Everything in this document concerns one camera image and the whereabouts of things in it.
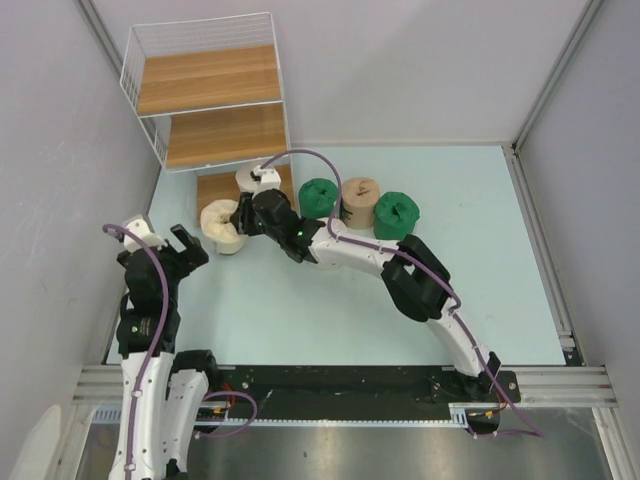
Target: wire shelf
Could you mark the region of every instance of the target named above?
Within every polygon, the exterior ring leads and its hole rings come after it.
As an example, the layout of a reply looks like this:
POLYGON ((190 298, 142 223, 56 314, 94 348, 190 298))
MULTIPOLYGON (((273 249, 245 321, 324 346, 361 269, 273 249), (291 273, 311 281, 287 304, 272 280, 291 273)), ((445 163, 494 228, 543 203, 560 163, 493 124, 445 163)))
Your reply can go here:
MULTIPOLYGON (((129 33, 120 85, 158 160, 170 171, 190 171, 269 157, 274 145, 282 149, 290 145, 282 72, 270 13, 134 25, 129 33), (244 113, 206 114, 229 109, 240 109, 244 113), (176 115, 194 117, 189 120, 182 117, 176 123, 176 115), (228 159, 221 159, 224 155, 220 152, 212 153, 210 158, 206 151, 204 154, 177 153, 177 140, 171 144, 172 126, 196 125, 197 118, 203 119, 204 125, 217 122, 222 126, 229 118, 249 122, 253 130, 247 125, 239 125, 235 131, 219 132, 233 136, 241 131, 253 131, 253 137, 247 138, 246 143, 258 142, 258 148, 246 157, 241 152, 231 151, 228 159), (261 118, 272 125, 271 134, 263 135, 263 140, 255 134, 258 130, 256 122, 261 118), (277 121, 283 128, 273 128, 277 121), (278 137, 282 140, 274 139, 273 131, 276 136, 282 135, 278 137), (269 145, 265 144, 261 149, 260 141, 269 145), (193 159, 193 165, 189 164, 189 159, 193 159)), ((196 126, 195 131, 200 131, 201 137, 194 134, 193 142, 188 136, 185 141, 184 128, 181 128, 180 145, 201 144, 207 148, 204 136, 212 132, 200 126, 196 126)))

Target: white wire rack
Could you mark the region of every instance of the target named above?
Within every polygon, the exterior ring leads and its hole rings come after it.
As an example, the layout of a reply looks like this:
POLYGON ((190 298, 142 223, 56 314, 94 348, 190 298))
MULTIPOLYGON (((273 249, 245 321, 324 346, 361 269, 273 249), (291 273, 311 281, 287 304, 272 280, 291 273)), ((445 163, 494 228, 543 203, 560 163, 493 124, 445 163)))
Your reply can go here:
POLYGON ((154 23, 134 25, 129 33, 120 86, 129 103, 138 115, 140 123, 151 143, 160 164, 171 172, 185 172, 211 169, 228 163, 243 163, 255 158, 234 158, 229 162, 180 166, 168 168, 169 144, 171 139, 172 115, 194 113, 207 110, 238 108, 248 105, 282 103, 287 148, 290 146, 289 132, 284 108, 282 71, 277 51, 275 29, 270 13, 255 13, 234 17, 192 20, 184 22, 154 23), (138 102, 142 89, 144 69, 147 59, 152 57, 198 53, 242 47, 273 45, 276 55, 280 96, 277 99, 249 103, 235 103, 188 108, 157 114, 138 114, 138 102))

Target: metal rail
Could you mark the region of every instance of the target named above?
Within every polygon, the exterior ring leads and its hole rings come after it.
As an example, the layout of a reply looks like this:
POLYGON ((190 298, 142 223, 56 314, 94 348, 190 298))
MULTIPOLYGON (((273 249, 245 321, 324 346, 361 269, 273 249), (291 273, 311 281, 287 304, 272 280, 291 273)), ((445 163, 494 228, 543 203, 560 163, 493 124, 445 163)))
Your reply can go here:
MULTIPOLYGON (((526 408, 610 408, 618 405, 604 367, 503 368, 518 376, 522 406, 526 408)), ((117 405, 121 402, 120 366, 84 367, 73 396, 74 404, 117 405)))

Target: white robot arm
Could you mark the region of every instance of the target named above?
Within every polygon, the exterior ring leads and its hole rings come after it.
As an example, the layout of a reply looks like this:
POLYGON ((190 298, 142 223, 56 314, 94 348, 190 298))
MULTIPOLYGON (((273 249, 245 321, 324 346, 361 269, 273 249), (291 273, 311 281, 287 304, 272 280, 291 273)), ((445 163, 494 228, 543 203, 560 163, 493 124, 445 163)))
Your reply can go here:
POLYGON ((420 239, 407 235, 399 242, 383 241, 351 234, 340 226, 332 225, 330 230, 326 222, 297 215, 279 190, 275 169, 258 166, 250 175, 250 180, 242 179, 245 192, 231 218, 239 233, 264 233, 297 262, 343 265, 380 277, 396 307, 409 318, 426 322, 447 347, 458 372, 472 378, 484 374, 477 350, 494 375, 497 373, 500 362, 495 354, 483 345, 474 346, 453 318, 454 300, 424 271, 416 268, 409 273, 406 269, 410 256, 449 282, 449 272, 420 239))

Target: cable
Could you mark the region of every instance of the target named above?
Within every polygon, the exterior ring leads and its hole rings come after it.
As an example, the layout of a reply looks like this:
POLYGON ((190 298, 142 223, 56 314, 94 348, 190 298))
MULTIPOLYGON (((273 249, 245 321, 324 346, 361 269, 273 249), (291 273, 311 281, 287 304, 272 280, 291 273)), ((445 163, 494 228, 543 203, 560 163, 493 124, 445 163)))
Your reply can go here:
MULTIPOLYGON (((109 230, 115 230, 123 235, 127 235, 134 242, 140 245, 140 248, 144 250, 144 252, 149 256, 151 263, 155 267, 158 272, 158 277, 160 278, 160 286, 162 288, 162 310, 160 311, 160 319, 158 320, 158 326, 156 327, 156 332, 153 335, 153 339, 151 340, 151 345, 149 346, 149 350, 147 350, 147 354, 144 356, 144 360, 142 361, 142 365, 140 365, 140 371, 136 376, 136 381, 133 385, 133 391, 139 392, 141 391, 140 387, 142 385, 142 379, 144 377, 145 372, 147 371, 147 367, 149 366, 149 361, 151 360, 151 356, 158 346, 158 342, 160 341, 160 335, 162 335, 162 330, 164 329, 164 324, 167 321, 167 314, 169 313, 169 284, 167 282, 167 276, 162 269, 162 264, 160 264, 160 260, 156 257, 151 247, 144 243, 144 241, 138 237, 137 235, 131 233, 126 228, 115 225, 112 223, 106 223, 102 226, 102 231, 104 233, 108 233, 109 230)), ((131 480, 131 470, 127 467, 133 465, 133 434, 135 430, 135 422, 136 422, 136 413, 138 408, 138 397, 133 395, 131 397, 131 406, 129 408, 129 423, 127 425, 127 445, 125 448, 125 479, 131 480)))
POLYGON ((471 433, 474 436, 474 438, 478 438, 478 437, 496 437, 496 436, 506 436, 506 435, 516 435, 516 434, 532 435, 532 436, 544 438, 545 437, 544 433, 538 427, 536 427, 536 425, 533 423, 531 418, 524 411, 522 411, 518 407, 516 407, 515 404, 511 401, 511 399, 505 393, 505 391, 502 388, 502 386, 498 383, 498 380, 496 379, 495 375, 493 375, 493 373, 489 369, 489 366, 487 365, 487 362, 485 362, 484 358, 482 358, 482 354, 480 353, 480 348, 478 346, 478 342, 476 342, 476 339, 474 338, 473 334, 469 330, 469 327, 467 327, 467 324, 464 322, 464 320, 462 320, 462 318, 460 318, 460 316, 456 313, 456 311, 462 306, 462 301, 460 300, 460 297, 455 293, 453 288, 446 281, 441 279, 435 272, 433 272, 431 269, 429 269, 426 265, 424 265, 419 260, 413 258, 411 255, 409 255, 406 252, 402 252, 402 251, 400 251, 400 250, 398 250, 396 248, 390 248, 390 247, 379 248, 378 245, 376 245, 374 243, 371 243, 371 242, 366 242, 364 240, 359 240, 359 239, 349 238, 349 237, 340 237, 333 230, 332 221, 336 217, 336 214, 340 211, 340 203, 342 201, 342 181, 340 179, 340 174, 338 173, 338 170, 336 169, 335 165, 333 165, 333 163, 327 157, 325 157, 324 155, 322 155, 322 154, 320 154, 318 152, 314 152, 313 150, 308 150, 306 148, 292 148, 290 150, 286 150, 284 152, 281 152, 281 153, 271 157, 269 160, 267 160, 265 163, 262 164, 261 168, 266 168, 270 164, 275 162, 276 160, 278 160, 278 159, 280 159, 280 158, 282 158, 282 157, 284 157, 286 155, 295 154, 295 153, 302 153, 302 154, 312 155, 314 157, 319 158, 320 160, 322 160, 324 163, 327 164, 327 166, 331 169, 331 171, 333 172, 333 174, 336 177, 336 181, 338 183, 338 198, 336 199, 336 204, 333 207, 333 210, 331 211, 331 214, 329 215, 329 220, 327 222, 327 230, 329 231, 329 234, 333 238, 335 238, 336 240, 341 241, 341 242, 347 242, 347 243, 351 243, 353 245, 359 245, 359 246, 370 248, 370 249, 373 249, 373 250, 381 250, 381 251, 386 252, 386 253, 393 253, 394 255, 398 255, 398 256, 402 257, 404 260, 406 260, 409 263, 413 264, 416 268, 419 268, 424 273, 426 273, 445 292, 447 292, 447 294, 449 294, 451 296, 451 298, 453 298, 453 300, 455 302, 455 305, 453 305, 449 309, 449 313, 453 316, 453 318, 456 320, 456 322, 458 323, 460 328, 462 328, 462 330, 464 331, 465 335, 467 336, 467 338, 471 342, 471 345, 473 346, 473 348, 474 348, 474 350, 476 352, 476 356, 478 357, 478 360, 480 361, 480 365, 482 365, 482 368, 486 372, 487 376, 491 380, 491 382, 492 382, 493 386, 496 388, 497 392, 500 395, 502 395, 502 397, 509 404, 509 406, 514 411, 514 413, 532 430, 532 431, 527 431, 527 430, 512 429, 512 430, 505 430, 505 431, 502 431, 502 432, 494 432, 493 434, 488 434, 488 435, 478 435, 475 432, 473 432, 471 427, 469 427, 469 433, 471 433))
POLYGON ((337 213, 340 211, 340 204, 342 202, 342 180, 340 179, 340 174, 338 173, 338 170, 336 169, 335 165, 333 163, 331 163, 331 160, 329 160, 327 157, 325 157, 324 155, 322 155, 322 154, 320 154, 318 152, 314 152, 313 150, 308 150, 306 148, 292 148, 291 150, 286 150, 286 151, 284 151, 282 153, 279 153, 279 154, 271 157, 269 160, 267 160, 265 163, 262 164, 261 168, 266 168, 269 165, 271 165, 273 162, 275 162, 276 160, 278 160, 278 159, 280 159, 280 158, 282 158, 282 157, 284 157, 286 155, 293 154, 293 153, 306 153, 308 155, 313 155, 314 157, 319 158, 320 160, 322 160, 324 163, 326 163, 329 166, 329 168, 331 169, 333 174, 336 176, 336 181, 338 183, 338 198, 336 199, 336 204, 333 207, 333 210, 331 211, 331 214, 329 215, 329 220, 327 222, 327 230, 329 230, 329 234, 333 238, 335 238, 336 240, 339 240, 341 242, 351 243, 353 245, 359 245, 361 247, 370 248, 370 249, 376 250, 376 251, 377 250, 381 250, 383 252, 393 253, 394 255, 398 255, 399 257, 402 257, 406 261, 408 261, 411 264, 413 264, 416 268, 419 268, 424 273, 426 273, 442 289, 444 289, 444 291, 447 292, 449 294, 449 296, 451 296, 451 298, 453 298, 453 300, 455 301, 456 304, 453 307, 454 309, 458 309, 458 308, 460 308, 462 306, 462 301, 460 300, 460 297, 458 297, 458 295, 453 291, 451 286, 445 280, 441 279, 433 271, 431 271, 429 268, 427 268, 426 265, 424 265, 419 260, 413 258, 411 255, 407 254, 406 252, 401 252, 397 248, 390 248, 390 247, 382 247, 382 248, 380 248, 379 245, 377 245, 375 243, 367 242, 367 241, 356 239, 356 238, 338 236, 338 234, 333 230, 332 223, 333 223, 333 219, 336 217, 337 213))
POLYGON ((245 400, 249 401, 249 403, 253 407, 253 412, 251 413, 251 417, 249 418, 249 420, 247 420, 242 425, 240 425, 237 429, 235 429, 235 430, 233 430, 231 432, 219 433, 217 435, 215 433, 197 432, 196 433, 196 438, 200 438, 200 437, 205 437, 205 438, 227 438, 227 437, 232 437, 232 436, 237 435, 238 433, 242 432, 244 429, 246 429, 249 425, 251 425, 254 422, 254 420, 258 416, 258 404, 253 399, 253 397, 251 397, 251 395, 249 395, 247 393, 236 392, 234 390, 223 390, 223 391, 220 391, 220 392, 208 393, 208 394, 206 394, 204 396, 203 400, 209 400, 210 398, 214 398, 214 397, 228 397, 229 395, 232 395, 233 397, 244 398, 245 400))
POLYGON ((540 430, 536 426, 536 424, 533 422, 533 420, 531 420, 531 417, 529 417, 529 415, 527 415, 520 408, 516 407, 515 403, 513 403, 511 398, 509 398, 509 395, 507 395, 507 393, 502 388, 502 385, 500 385, 498 383, 498 380, 496 379, 496 377, 493 374, 493 372, 491 372, 491 369, 487 365, 487 362, 485 362, 484 358, 482 358, 482 355, 480 355, 480 347, 478 345, 478 342, 476 341, 475 337, 471 333, 471 330, 469 330, 469 327, 467 327, 467 324, 464 322, 464 320, 462 320, 462 318, 460 318, 460 315, 458 315, 458 313, 455 312, 455 311, 452 312, 451 315, 456 320, 456 322, 458 322, 458 325, 460 325, 460 328, 462 328, 462 331, 464 332, 464 334, 469 339, 469 342, 471 342, 471 345, 473 346, 473 349, 476 352, 476 356, 478 357, 478 360, 480 361, 480 365, 482 365, 482 368, 484 368, 484 371, 486 372, 487 376, 491 380, 491 383, 493 383, 493 386, 496 389, 496 391, 498 392, 498 394, 500 394, 500 396, 502 396, 502 398, 509 404, 509 406, 513 410, 513 413, 515 413, 520 418, 520 420, 522 420, 532 430, 532 431, 529 432, 527 430, 512 429, 512 430, 504 430, 502 432, 497 432, 497 434, 496 433, 493 433, 493 434, 490 433, 490 434, 486 434, 486 435, 478 435, 475 432, 473 432, 471 427, 469 427, 469 432, 474 435, 474 438, 476 438, 476 437, 496 437, 496 436, 505 436, 505 435, 515 435, 515 434, 532 435, 532 436, 535 436, 535 437, 545 438, 544 432, 542 430, 540 430))

